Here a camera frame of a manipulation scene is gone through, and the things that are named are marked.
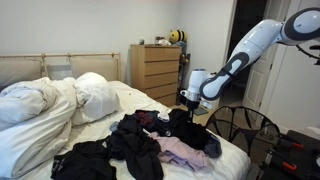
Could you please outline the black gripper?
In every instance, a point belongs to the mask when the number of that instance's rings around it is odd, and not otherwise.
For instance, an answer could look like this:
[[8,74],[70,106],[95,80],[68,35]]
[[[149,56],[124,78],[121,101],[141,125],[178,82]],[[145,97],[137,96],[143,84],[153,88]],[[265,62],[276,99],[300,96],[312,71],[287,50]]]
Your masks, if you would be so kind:
[[180,100],[188,108],[190,115],[194,114],[194,110],[198,108],[200,104],[200,97],[197,93],[189,92],[188,90],[182,90],[180,92]]

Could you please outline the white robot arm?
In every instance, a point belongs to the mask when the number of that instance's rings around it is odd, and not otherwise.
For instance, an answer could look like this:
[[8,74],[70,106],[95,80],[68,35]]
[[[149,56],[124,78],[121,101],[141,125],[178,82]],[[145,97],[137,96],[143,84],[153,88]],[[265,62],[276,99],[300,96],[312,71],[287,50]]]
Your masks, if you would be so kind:
[[186,90],[190,117],[200,104],[211,108],[210,101],[217,100],[226,85],[249,65],[254,64],[273,44],[297,46],[320,37],[320,8],[298,11],[284,22],[266,19],[255,25],[236,45],[227,63],[214,75],[205,69],[194,69]]

